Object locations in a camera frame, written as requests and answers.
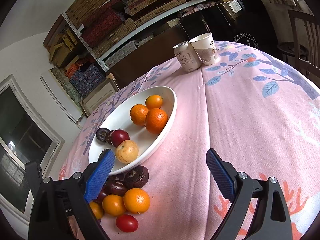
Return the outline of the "large orange tangerine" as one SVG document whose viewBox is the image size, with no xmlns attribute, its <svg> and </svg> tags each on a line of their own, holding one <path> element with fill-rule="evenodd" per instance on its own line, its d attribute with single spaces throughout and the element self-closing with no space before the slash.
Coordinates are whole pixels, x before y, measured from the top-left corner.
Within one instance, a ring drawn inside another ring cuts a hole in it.
<svg viewBox="0 0 320 240">
<path fill-rule="evenodd" d="M 139 188 L 128 190 L 123 197 L 124 205 L 130 213 L 141 214 L 148 211 L 150 197 L 146 191 Z"/>
<path fill-rule="evenodd" d="M 160 108 L 149 110 L 146 116 L 146 130 L 152 134 L 159 134 L 168 122 L 167 113 Z"/>
</svg>

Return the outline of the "small orange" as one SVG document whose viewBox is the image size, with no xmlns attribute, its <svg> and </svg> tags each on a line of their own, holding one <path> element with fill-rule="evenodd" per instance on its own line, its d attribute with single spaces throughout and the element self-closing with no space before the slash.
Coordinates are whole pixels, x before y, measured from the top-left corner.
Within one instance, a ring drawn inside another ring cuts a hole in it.
<svg viewBox="0 0 320 240">
<path fill-rule="evenodd" d="M 135 125 L 144 126 L 148 112 L 148 108 L 143 104 L 134 105 L 130 110 L 130 117 L 132 122 Z"/>
<path fill-rule="evenodd" d="M 161 108 L 163 105 L 163 98 L 160 95 L 151 95 L 146 98 L 145 106 L 148 109 Z"/>
<path fill-rule="evenodd" d="M 122 196 L 110 194 L 102 202 L 103 210 L 111 216 L 118 217 L 126 212 Z"/>
</svg>

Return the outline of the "pink beverage can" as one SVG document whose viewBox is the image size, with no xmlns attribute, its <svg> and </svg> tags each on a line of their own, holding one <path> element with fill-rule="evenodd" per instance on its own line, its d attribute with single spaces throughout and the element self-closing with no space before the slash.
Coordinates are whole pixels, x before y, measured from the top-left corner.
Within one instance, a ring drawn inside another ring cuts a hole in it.
<svg viewBox="0 0 320 240">
<path fill-rule="evenodd" d="M 201 67 L 202 61 L 189 41 L 175 45 L 173 50 L 185 72 L 193 72 Z"/>
</svg>

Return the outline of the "white framed window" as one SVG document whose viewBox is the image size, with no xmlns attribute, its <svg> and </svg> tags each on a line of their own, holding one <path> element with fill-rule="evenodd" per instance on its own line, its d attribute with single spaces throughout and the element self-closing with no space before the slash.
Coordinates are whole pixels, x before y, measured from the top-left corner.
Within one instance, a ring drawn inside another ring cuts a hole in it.
<svg viewBox="0 0 320 240">
<path fill-rule="evenodd" d="M 14 76 L 1 81 L 1 205 L 29 221 L 33 197 L 25 173 L 31 161 L 47 175 L 65 141 L 23 94 Z"/>
</svg>

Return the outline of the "pink deer print tablecloth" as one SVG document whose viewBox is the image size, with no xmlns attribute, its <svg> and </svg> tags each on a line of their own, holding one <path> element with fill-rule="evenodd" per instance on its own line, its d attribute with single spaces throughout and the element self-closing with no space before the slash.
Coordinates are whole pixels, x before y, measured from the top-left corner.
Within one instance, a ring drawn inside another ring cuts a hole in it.
<svg viewBox="0 0 320 240">
<path fill-rule="evenodd" d="M 96 130 L 126 99 L 153 86 L 176 93 L 174 124 L 144 163 L 150 208 L 133 233 L 103 217 L 111 239 L 210 239 L 230 206 L 207 167 L 210 148 L 252 178 L 278 179 L 294 239 L 318 215 L 319 89 L 262 51 L 226 41 L 217 46 L 219 62 L 193 72 L 176 58 L 153 67 L 104 101 L 77 137 L 60 179 L 85 169 Z"/>
</svg>

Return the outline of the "small yellow-orange fruit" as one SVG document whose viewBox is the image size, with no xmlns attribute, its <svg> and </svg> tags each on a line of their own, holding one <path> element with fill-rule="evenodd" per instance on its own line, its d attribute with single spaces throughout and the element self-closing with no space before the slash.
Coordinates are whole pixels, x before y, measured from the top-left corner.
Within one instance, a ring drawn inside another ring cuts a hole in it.
<svg viewBox="0 0 320 240">
<path fill-rule="evenodd" d="M 89 206 L 92 209 L 92 212 L 94 213 L 97 220 L 102 219 L 104 216 L 104 210 L 103 208 L 96 202 L 92 201 L 89 203 Z"/>
</svg>

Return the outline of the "white metal shelf unit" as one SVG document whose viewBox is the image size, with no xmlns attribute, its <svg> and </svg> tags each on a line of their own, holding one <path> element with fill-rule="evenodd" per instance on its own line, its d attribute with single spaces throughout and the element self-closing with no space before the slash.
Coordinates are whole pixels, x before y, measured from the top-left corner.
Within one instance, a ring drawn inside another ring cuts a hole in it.
<svg viewBox="0 0 320 240">
<path fill-rule="evenodd" d="M 76 36 L 80 38 L 82 44 L 102 70 L 108 72 L 111 65 L 106 60 L 129 39 L 159 20 L 206 1 L 209 0 L 128 0 L 125 13 L 128 14 L 129 18 L 118 25 L 109 35 L 105 35 L 95 47 L 90 46 L 84 40 L 83 34 L 87 29 L 84 22 L 89 16 L 97 12 L 96 7 L 81 10 L 77 15 L 73 10 L 67 10 L 62 12 L 61 16 L 73 29 Z"/>
</svg>

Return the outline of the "white paper cup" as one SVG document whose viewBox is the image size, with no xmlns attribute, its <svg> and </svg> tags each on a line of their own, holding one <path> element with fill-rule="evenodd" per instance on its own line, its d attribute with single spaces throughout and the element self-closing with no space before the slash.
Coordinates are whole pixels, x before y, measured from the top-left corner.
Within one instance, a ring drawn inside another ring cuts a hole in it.
<svg viewBox="0 0 320 240">
<path fill-rule="evenodd" d="M 199 55 L 203 64 L 211 65 L 215 63 L 218 55 L 212 33 L 201 34 L 192 38 L 189 42 Z"/>
</svg>

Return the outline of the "dark wooden cabinet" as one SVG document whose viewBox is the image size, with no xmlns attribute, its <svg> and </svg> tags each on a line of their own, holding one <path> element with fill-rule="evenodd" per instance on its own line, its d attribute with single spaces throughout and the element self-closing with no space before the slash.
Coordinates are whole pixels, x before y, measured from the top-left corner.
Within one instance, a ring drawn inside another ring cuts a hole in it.
<svg viewBox="0 0 320 240">
<path fill-rule="evenodd" d="M 187 39 L 185 31 L 174 26 L 134 50 L 111 68 L 118 87 L 122 89 L 152 67 L 173 58 L 173 46 Z"/>
</svg>

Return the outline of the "dark water chestnut small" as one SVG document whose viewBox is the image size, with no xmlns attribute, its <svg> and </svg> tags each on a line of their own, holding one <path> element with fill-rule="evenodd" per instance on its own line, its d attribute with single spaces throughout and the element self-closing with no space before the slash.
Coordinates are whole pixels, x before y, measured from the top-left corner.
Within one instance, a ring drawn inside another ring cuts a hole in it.
<svg viewBox="0 0 320 240">
<path fill-rule="evenodd" d="M 109 131 L 108 134 L 106 135 L 105 141 L 109 144 L 112 145 L 112 133 L 113 131 Z"/>
</svg>

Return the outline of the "white oval plate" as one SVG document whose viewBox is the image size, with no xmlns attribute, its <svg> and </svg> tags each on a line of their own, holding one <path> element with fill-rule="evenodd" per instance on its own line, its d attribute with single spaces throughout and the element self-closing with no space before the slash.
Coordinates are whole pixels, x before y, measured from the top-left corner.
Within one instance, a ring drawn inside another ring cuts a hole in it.
<svg viewBox="0 0 320 240">
<path fill-rule="evenodd" d="M 143 104 L 148 96 L 160 95 L 163 98 L 163 109 L 168 115 L 168 122 L 159 134 L 152 134 L 145 127 L 135 125 L 130 118 L 130 109 L 136 104 Z M 110 130 L 123 129 L 130 139 L 139 147 L 139 155 L 129 164 L 116 160 L 110 175 L 128 172 L 151 157 L 162 144 L 173 126 L 177 110 L 177 96 L 170 87 L 156 86 L 145 89 L 121 103 L 100 125 Z"/>
</svg>

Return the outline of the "large yellow round fruit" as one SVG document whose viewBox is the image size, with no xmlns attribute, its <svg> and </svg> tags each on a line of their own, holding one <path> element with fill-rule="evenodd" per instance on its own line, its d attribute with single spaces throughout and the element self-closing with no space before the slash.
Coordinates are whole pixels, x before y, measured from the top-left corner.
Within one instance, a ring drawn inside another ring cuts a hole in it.
<svg viewBox="0 0 320 240">
<path fill-rule="evenodd" d="M 125 140 L 116 148 L 116 159 L 124 164 L 133 162 L 138 155 L 139 147 L 132 140 Z"/>
</svg>

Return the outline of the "red cherry tomato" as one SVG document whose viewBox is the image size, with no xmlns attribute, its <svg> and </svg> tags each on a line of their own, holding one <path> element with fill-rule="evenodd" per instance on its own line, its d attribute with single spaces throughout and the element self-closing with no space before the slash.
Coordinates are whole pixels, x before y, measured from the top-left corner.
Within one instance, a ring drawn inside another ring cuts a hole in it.
<svg viewBox="0 0 320 240">
<path fill-rule="evenodd" d="M 122 232 L 134 232 L 138 229 L 138 220 L 131 215 L 121 215 L 116 218 L 116 226 Z"/>
</svg>

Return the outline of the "framed picture leaning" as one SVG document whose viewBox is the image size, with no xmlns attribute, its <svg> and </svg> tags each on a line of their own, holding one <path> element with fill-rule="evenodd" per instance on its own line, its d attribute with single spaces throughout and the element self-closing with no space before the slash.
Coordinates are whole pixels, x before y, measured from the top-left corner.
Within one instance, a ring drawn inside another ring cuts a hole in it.
<svg viewBox="0 0 320 240">
<path fill-rule="evenodd" d="M 102 102 L 114 95 L 118 90 L 116 79 L 111 73 L 81 101 L 81 107 L 86 116 L 89 117 Z"/>
</svg>

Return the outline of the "dark red plum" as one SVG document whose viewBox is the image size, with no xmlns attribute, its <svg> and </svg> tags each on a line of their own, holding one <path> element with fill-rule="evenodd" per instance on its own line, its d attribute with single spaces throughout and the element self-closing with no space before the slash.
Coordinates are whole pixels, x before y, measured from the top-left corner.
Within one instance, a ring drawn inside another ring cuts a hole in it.
<svg viewBox="0 0 320 240">
<path fill-rule="evenodd" d="M 129 134 L 122 129 L 116 129 L 111 133 L 112 145 L 117 148 L 123 141 L 129 140 Z"/>
</svg>

